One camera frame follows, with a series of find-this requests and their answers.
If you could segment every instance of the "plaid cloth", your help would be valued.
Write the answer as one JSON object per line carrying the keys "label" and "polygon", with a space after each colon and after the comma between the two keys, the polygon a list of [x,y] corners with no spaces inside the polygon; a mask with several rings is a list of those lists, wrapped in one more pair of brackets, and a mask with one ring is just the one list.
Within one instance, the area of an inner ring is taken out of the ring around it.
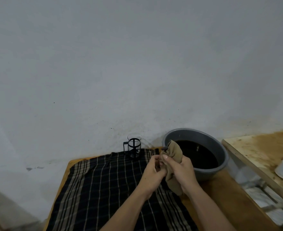
{"label": "plaid cloth", "polygon": [[[100,230],[136,188],[149,159],[159,150],[142,149],[141,154],[132,161],[123,152],[113,152],[72,166],[47,231]],[[144,203],[134,230],[191,231],[197,226],[180,198],[160,185]]]}

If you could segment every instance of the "dark water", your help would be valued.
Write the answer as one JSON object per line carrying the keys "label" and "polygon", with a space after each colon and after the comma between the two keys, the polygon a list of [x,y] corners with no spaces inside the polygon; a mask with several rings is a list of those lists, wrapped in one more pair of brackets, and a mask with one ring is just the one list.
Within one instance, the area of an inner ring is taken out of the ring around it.
{"label": "dark water", "polygon": [[188,140],[178,140],[176,143],[183,155],[191,159],[194,168],[211,169],[219,166],[215,156],[204,146]]}

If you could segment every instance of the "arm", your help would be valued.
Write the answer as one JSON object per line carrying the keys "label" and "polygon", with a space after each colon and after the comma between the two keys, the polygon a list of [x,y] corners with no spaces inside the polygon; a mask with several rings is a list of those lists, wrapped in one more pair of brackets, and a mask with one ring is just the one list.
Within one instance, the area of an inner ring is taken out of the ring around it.
{"label": "arm", "polygon": [[159,159],[159,155],[151,157],[136,189],[100,231],[132,231],[134,229],[144,202],[151,197],[166,176],[165,169],[158,172],[156,170],[155,166],[159,164]]}
{"label": "arm", "polygon": [[167,155],[164,155],[164,158],[172,167],[182,190],[190,198],[205,231],[236,231],[215,202],[198,184],[190,158],[183,156],[180,164]]}

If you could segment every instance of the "french press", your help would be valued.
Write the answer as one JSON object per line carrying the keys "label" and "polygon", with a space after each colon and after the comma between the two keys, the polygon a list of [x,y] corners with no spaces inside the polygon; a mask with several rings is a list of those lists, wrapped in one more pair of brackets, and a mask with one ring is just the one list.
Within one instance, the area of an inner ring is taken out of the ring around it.
{"label": "french press", "polygon": [[[141,139],[143,139],[138,134],[129,134],[128,135],[128,141],[123,142],[123,152],[124,154],[128,155],[131,159],[138,159],[139,153],[142,148]],[[124,150],[124,145],[128,145],[128,151],[126,152]]]}

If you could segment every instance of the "forearm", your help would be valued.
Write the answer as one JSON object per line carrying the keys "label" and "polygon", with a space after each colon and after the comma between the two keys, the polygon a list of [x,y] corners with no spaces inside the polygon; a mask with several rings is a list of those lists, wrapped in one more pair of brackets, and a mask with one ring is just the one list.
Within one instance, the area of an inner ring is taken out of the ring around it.
{"label": "forearm", "polygon": [[132,231],[145,201],[146,196],[136,188],[100,231]]}
{"label": "forearm", "polygon": [[190,189],[188,194],[205,231],[235,231],[216,203],[200,186]]}

